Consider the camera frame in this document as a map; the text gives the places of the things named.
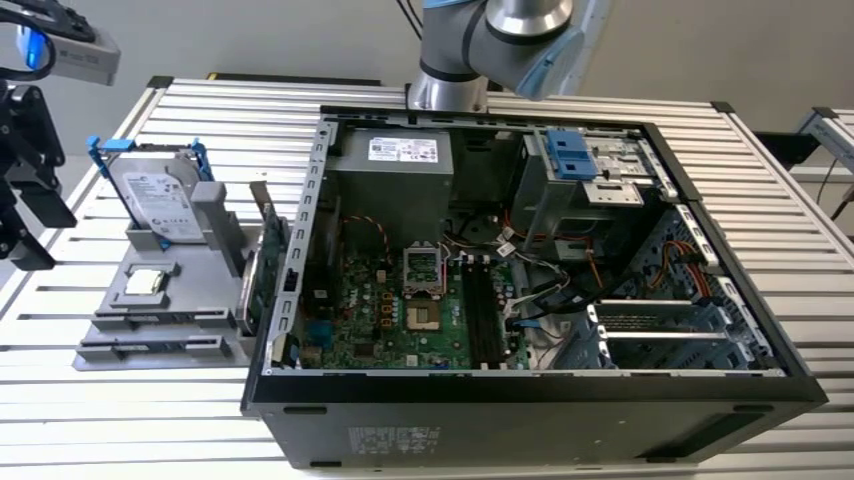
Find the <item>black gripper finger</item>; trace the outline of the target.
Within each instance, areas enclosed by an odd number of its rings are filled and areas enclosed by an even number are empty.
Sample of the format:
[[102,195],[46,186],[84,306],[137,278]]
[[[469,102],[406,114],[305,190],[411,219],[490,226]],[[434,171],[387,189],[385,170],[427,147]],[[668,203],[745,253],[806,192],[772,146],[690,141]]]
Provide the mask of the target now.
[[16,203],[12,193],[2,195],[2,259],[22,271],[51,270],[55,259],[30,232]]
[[62,197],[56,170],[66,155],[42,89],[2,85],[2,189],[47,228],[71,228],[76,217]]

